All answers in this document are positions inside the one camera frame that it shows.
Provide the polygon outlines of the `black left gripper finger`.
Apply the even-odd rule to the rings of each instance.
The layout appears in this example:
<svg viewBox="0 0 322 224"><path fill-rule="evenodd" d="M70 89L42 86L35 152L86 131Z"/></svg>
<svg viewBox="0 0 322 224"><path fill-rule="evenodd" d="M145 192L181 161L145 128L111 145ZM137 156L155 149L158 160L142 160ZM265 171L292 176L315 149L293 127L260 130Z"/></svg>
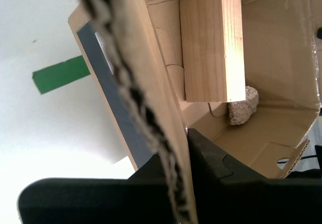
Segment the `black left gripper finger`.
<svg viewBox="0 0 322 224"><path fill-rule="evenodd" d="M157 155L128 179L39 180L19 196L23 223L176 223Z"/></svg>
<svg viewBox="0 0 322 224"><path fill-rule="evenodd" d="M199 223L321 223L321 179L269 179L187 132Z"/></svg>

